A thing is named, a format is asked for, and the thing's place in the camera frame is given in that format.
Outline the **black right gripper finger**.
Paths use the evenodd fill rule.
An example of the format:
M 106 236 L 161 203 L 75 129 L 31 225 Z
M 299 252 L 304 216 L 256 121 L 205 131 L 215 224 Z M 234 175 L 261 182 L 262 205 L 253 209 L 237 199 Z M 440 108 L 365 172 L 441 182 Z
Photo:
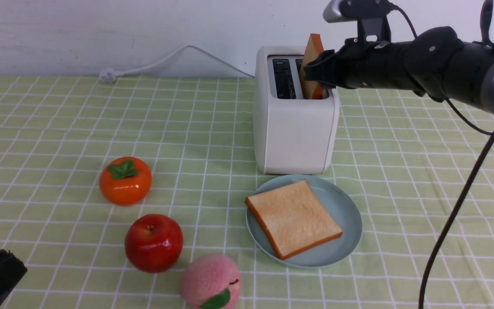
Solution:
M 337 87 L 337 57 L 335 50 L 324 50 L 316 59 L 304 65 L 304 80 L 317 82 L 323 89 Z

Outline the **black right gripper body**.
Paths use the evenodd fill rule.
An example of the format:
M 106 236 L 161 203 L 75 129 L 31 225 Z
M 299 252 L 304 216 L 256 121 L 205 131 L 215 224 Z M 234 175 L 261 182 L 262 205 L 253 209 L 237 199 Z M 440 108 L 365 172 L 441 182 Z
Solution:
M 333 85 L 345 89 L 374 88 L 414 90 L 414 80 L 404 66 L 410 42 L 371 42 L 365 47 L 349 43 L 335 57 Z

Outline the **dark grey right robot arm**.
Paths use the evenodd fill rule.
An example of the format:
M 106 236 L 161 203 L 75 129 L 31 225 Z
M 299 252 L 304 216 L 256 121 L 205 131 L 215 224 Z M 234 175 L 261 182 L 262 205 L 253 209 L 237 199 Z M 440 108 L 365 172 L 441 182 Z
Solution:
M 372 88 L 413 91 L 436 102 L 457 100 L 494 115 L 494 51 L 461 41 L 449 26 L 408 42 L 350 39 L 304 67 L 306 80 L 325 89 Z

